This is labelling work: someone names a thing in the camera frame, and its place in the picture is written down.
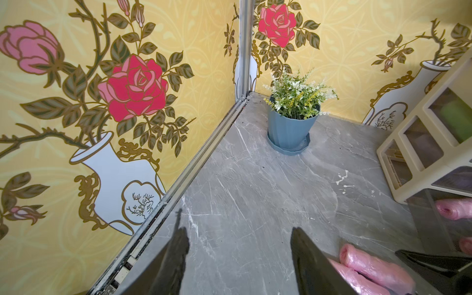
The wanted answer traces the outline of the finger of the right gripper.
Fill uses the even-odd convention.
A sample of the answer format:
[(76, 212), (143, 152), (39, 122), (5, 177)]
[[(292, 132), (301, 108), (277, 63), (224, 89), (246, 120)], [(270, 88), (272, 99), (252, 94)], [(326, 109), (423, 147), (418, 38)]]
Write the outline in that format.
[(472, 293), (472, 259), (398, 250), (395, 255), (444, 295)]

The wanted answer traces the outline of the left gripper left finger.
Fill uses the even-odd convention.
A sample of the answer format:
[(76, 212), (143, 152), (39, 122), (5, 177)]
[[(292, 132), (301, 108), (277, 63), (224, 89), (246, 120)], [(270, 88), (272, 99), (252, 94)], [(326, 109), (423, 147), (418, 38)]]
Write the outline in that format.
[(178, 295), (186, 270), (190, 242), (185, 227), (180, 227), (182, 210), (177, 212), (173, 235), (161, 252), (122, 292), (124, 295)]

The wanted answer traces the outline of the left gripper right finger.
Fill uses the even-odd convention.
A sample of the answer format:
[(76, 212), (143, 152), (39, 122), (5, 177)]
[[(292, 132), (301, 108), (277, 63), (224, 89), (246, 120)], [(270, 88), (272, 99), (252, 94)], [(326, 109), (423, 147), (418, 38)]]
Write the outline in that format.
[(300, 295), (356, 293), (300, 227), (292, 229), (290, 246)]

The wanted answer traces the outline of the pink trash bag roll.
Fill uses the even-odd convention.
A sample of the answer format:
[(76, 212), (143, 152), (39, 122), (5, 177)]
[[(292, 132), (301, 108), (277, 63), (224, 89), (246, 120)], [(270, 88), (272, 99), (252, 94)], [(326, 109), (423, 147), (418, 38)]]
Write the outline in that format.
[(459, 248), (461, 252), (472, 255), (472, 237), (463, 237), (459, 240)]
[(355, 270), (328, 259), (338, 274), (357, 292), (358, 295), (390, 295), (390, 292), (360, 275)]
[(399, 265), (345, 244), (339, 253), (340, 263), (364, 275), (374, 283), (394, 291), (398, 295), (413, 295), (415, 281)]
[(472, 218), (472, 199), (444, 199), (435, 202), (439, 214), (448, 220)]

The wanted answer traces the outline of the beige drawer organizer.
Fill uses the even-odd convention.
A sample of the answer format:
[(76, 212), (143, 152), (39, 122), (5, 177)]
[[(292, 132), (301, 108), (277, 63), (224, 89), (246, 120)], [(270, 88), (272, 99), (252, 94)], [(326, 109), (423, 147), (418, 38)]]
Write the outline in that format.
[(461, 255), (468, 218), (452, 221), (440, 200), (472, 198), (472, 53), (466, 52), (377, 150), (394, 201), (407, 205), (428, 254)]

